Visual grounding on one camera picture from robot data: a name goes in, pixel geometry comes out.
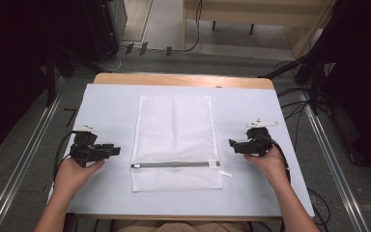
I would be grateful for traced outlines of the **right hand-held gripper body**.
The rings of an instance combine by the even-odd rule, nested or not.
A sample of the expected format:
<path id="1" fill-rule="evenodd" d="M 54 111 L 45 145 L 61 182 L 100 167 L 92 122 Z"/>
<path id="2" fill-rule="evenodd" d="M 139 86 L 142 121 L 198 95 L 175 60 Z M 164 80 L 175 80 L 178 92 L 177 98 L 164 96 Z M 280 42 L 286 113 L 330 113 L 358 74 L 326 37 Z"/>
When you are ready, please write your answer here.
<path id="1" fill-rule="evenodd" d="M 269 133 L 268 127 L 278 126 L 277 121 L 264 120 L 258 118 L 253 123 L 247 123 L 246 136 L 249 139 L 248 143 L 253 147 L 253 151 L 248 151 L 249 154 L 254 154 L 257 157 L 264 156 L 273 145 L 273 140 Z"/>

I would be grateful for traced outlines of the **dark equipment cabinet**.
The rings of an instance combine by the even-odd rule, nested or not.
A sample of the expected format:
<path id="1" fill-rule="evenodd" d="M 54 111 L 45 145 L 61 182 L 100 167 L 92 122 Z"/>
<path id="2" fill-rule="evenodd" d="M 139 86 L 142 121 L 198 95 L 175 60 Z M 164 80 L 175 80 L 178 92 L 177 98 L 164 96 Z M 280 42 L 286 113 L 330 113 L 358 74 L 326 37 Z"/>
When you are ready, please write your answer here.
<path id="1" fill-rule="evenodd" d="M 88 17 L 94 61 L 104 62 L 121 43 L 128 16 L 124 0 L 83 0 Z"/>

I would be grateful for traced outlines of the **white mesh laundry bag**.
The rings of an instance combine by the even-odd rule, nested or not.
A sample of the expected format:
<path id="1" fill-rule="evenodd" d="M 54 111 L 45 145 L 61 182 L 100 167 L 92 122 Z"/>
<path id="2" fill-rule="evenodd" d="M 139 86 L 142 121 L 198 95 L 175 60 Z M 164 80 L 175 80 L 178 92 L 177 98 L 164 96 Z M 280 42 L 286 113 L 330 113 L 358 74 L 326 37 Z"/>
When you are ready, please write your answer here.
<path id="1" fill-rule="evenodd" d="M 221 189 L 209 96 L 142 96 L 130 162 L 134 192 Z"/>

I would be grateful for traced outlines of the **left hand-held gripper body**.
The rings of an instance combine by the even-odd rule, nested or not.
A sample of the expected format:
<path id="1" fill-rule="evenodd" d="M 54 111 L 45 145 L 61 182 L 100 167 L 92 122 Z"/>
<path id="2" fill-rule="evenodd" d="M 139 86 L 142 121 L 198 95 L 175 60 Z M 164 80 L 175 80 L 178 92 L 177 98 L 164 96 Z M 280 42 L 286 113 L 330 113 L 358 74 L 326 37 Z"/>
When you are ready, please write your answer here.
<path id="1" fill-rule="evenodd" d="M 96 145 L 97 136 L 90 130 L 75 130 L 71 145 L 71 157 L 82 167 L 88 162 L 104 160 L 104 150 L 101 145 Z"/>

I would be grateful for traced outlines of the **wooden table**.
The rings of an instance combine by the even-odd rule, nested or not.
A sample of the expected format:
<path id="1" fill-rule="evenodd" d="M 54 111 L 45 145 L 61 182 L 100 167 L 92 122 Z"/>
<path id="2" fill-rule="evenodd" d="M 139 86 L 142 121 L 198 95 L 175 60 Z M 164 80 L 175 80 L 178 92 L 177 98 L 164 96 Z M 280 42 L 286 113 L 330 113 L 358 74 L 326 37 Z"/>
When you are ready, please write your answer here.
<path id="1" fill-rule="evenodd" d="M 273 90 L 266 78 L 246 78 L 218 75 L 162 74 L 162 73 L 99 73 L 95 84 L 193 86 L 213 88 L 243 88 Z"/>

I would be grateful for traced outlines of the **person's right hand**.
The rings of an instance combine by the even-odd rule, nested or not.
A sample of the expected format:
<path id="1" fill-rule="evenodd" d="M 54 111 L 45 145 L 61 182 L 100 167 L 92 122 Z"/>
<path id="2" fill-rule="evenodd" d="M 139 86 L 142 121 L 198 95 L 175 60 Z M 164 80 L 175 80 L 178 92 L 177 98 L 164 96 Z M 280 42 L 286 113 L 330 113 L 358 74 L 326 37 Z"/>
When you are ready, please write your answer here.
<path id="1" fill-rule="evenodd" d="M 283 189 L 289 186 L 282 155 L 275 147 L 272 147 L 262 157 L 254 157 L 250 154 L 245 154 L 243 157 L 260 169 L 274 189 Z"/>

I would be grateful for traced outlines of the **dark chair part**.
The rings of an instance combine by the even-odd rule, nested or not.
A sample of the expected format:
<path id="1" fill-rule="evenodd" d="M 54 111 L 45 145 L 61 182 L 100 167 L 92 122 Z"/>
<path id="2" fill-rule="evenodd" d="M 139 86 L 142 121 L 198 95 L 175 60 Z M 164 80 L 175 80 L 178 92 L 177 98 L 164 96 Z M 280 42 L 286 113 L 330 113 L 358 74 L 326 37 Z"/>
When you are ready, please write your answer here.
<path id="1" fill-rule="evenodd" d="M 74 213 L 66 213 L 63 232 L 77 232 L 78 216 Z"/>

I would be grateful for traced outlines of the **person's beige trousers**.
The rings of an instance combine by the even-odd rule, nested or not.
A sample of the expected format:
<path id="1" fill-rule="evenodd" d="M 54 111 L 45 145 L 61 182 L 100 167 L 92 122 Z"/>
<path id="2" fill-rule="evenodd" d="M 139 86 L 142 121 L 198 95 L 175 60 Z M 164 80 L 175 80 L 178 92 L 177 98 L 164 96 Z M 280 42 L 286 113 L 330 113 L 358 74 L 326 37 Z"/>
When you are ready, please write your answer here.
<path id="1" fill-rule="evenodd" d="M 243 221 L 116 220 L 113 232 L 253 232 Z"/>

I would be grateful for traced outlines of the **black curtain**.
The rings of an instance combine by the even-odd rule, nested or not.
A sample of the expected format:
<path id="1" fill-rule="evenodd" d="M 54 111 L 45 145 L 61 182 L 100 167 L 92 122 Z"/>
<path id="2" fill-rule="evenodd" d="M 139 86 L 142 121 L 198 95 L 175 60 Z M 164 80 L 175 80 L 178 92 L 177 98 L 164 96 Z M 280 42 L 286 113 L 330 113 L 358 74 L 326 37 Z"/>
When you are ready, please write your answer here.
<path id="1" fill-rule="evenodd" d="M 371 165 L 371 0 L 337 0 L 312 57 L 333 65 L 321 91 L 351 157 Z"/>
<path id="2" fill-rule="evenodd" d="M 68 0 L 0 0 L 0 145 L 43 91 L 45 52 L 59 46 Z"/>

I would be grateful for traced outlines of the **light wooden furniture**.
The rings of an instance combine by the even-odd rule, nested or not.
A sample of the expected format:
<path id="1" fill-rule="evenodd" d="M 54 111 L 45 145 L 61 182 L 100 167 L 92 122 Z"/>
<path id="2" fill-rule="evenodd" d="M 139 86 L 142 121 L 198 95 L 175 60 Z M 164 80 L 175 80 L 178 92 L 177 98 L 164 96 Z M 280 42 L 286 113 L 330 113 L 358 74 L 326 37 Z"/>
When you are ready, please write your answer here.
<path id="1" fill-rule="evenodd" d="M 328 24 L 337 0 L 202 0 L 201 19 L 282 26 L 295 58 Z"/>

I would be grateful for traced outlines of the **white table cover sheet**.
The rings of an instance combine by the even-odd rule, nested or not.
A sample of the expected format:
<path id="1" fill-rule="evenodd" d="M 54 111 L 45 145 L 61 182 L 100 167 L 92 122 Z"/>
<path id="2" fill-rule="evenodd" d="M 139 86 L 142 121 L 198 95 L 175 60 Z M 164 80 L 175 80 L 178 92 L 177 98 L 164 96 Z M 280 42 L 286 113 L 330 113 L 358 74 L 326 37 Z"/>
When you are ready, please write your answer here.
<path id="1" fill-rule="evenodd" d="M 139 99 L 169 95 L 211 97 L 223 171 L 221 189 L 132 191 L 130 159 Z M 267 179 L 229 145 L 230 140 L 243 141 L 247 124 L 257 119 L 276 122 L 269 132 L 289 163 L 293 189 L 303 207 L 310 210 L 307 188 L 273 89 L 113 84 L 87 86 L 74 124 L 94 127 L 100 143 L 113 143 L 121 153 L 106 160 L 74 197 L 69 210 L 90 218 L 278 218 L 278 203 Z"/>

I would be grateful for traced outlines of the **person's left hand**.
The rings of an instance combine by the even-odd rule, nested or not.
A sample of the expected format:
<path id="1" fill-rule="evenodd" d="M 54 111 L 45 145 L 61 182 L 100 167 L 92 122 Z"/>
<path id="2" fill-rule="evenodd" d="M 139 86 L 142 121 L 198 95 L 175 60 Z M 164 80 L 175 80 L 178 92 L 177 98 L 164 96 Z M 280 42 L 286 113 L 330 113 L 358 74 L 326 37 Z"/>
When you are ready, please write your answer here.
<path id="1" fill-rule="evenodd" d="M 105 164 L 104 160 L 96 161 L 88 167 L 81 167 L 73 159 L 65 159 L 57 172 L 52 198 L 70 202 L 90 177 Z"/>

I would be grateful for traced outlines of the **metal floor rail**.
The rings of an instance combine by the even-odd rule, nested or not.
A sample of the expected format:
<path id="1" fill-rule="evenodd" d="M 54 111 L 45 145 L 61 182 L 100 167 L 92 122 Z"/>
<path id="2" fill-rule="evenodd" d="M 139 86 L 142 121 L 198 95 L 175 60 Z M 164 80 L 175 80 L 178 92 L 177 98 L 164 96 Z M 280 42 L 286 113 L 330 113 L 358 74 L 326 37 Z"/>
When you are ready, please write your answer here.
<path id="1" fill-rule="evenodd" d="M 326 130 L 307 104 L 296 128 L 300 166 L 323 231 L 371 232 Z"/>
<path id="2" fill-rule="evenodd" d="M 8 181 L 0 191 L 0 226 L 14 201 L 14 197 L 20 188 L 21 182 L 23 181 L 29 166 L 31 165 L 32 159 L 34 158 L 46 129 L 48 128 L 57 106 L 59 105 L 60 99 L 61 94 L 57 95 L 53 102 L 44 109 L 39 122 L 34 127 L 21 155 L 16 160 L 14 169 L 11 172 Z"/>

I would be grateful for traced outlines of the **black metal stand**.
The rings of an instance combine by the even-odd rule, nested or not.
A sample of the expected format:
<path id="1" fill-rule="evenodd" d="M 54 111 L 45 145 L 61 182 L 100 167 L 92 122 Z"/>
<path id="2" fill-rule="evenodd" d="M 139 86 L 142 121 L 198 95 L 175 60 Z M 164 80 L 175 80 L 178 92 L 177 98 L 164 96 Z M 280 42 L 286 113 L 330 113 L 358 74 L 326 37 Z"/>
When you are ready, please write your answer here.
<path id="1" fill-rule="evenodd" d="M 71 52 L 62 46 L 51 46 L 45 52 L 45 71 L 47 82 L 46 107 L 49 107 L 55 100 L 55 69 L 58 69 L 62 76 L 71 77 L 74 68 L 70 62 Z"/>
<path id="2" fill-rule="evenodd" d="M 273 72 L 260 75 L 260 78 L 274 79 L 279 75 L 292 70 L 293 68 L 300 67 L 295 74 L 294 80 L 298 85 L 304 85 L 308 80 L 311 80 L 310 89 L 308 93 L 308 104 L 312 112 L 318 114 L 317 99 L 319 95 L 320 85 L 324 76 L 325 64 L 321 62 L 314 54 L 305 54 L 299 59 L 289 61 L 287 65 L 276 69 Z"/>

